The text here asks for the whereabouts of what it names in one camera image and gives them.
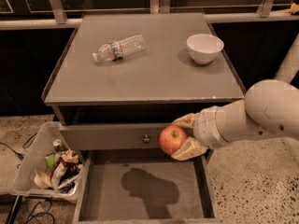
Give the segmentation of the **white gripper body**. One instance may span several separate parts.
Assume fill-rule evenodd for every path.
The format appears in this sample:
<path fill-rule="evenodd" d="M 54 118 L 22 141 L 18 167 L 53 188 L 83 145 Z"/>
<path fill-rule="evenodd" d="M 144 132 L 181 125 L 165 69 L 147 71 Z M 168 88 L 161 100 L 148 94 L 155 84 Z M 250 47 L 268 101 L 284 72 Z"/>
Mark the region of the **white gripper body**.
<path fill-rule="evenodd" d="M 209 149 L 218 149 L 229 145 L 217 128 L 217 110 L 216 106 L 202 109 L 195 115 L 193 122 L 194 137 Z"/>

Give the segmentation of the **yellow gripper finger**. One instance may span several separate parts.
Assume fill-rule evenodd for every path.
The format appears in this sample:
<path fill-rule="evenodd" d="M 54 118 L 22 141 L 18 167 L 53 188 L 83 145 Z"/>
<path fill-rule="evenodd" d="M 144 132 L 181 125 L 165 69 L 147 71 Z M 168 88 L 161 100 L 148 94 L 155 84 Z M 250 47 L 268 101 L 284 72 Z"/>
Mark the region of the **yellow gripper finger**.
<path fill-rule="evenodd" d="M 175 119 L 172 124 L 177 125 L 180 128 L 193 129 L 196 126 L 197 113 L 190 113 L 180 118 Z"/>
<path fill-rule="evenodd" d="M 188 137 L 182 146 L 175 151 L 171 158 L 177 161 L 186 161 L 205 154 L 207 147 L 193 137 Z"/>

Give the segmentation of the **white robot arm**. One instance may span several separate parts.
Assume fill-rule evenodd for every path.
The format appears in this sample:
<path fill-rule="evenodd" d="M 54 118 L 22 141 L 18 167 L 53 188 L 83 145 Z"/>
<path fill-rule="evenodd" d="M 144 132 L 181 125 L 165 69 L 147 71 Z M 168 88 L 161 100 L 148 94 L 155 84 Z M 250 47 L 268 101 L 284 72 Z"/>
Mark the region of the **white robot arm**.
<path fill-rule="evenodd" d="M 267 79 L 251 86 L 243 99 L 212 106 L 175 119 L 192 129 L 171 158 L 177 161 L 203 155 L 208 149 L 227 147 L 235 141 L 289 136 L 299 139 L 299 90 L 280 80 Z"/>

